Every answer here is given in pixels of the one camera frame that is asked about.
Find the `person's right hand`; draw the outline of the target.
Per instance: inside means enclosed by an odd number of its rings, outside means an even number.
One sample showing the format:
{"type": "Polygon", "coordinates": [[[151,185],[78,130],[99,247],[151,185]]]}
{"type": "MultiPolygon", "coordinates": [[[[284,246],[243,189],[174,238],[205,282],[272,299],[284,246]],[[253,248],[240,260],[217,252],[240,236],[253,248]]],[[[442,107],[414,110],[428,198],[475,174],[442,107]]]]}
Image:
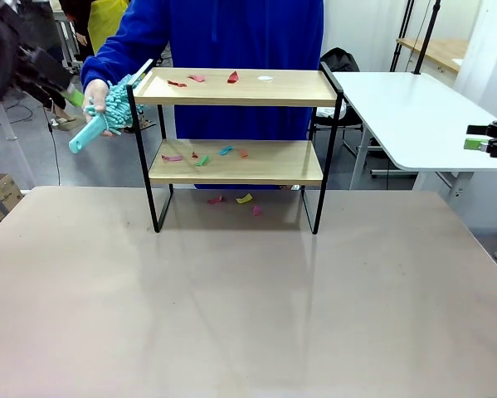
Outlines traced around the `person's right hand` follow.
{"type": "Polygon", "coordinates": [[[86,108],[92,104],[95,106],[97,113],[104,113],[106,110],[105,99],[108,93],[109,87],[103,80],[94,79],[87,84],[82,105],[87,123],[91,121],[91,116],[86,108]]]}

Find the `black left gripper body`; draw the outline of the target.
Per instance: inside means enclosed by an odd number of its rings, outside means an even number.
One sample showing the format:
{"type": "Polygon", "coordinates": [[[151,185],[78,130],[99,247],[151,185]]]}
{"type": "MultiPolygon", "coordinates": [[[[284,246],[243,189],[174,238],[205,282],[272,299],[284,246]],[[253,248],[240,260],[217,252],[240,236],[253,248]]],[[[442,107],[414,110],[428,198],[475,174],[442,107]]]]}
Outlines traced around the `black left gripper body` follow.
{"type": "Polygon", "coordinates": [[[72,74],[40,47],[19,46],[13,86],[25,91],[46,109],[64,109],[72,74]]]}

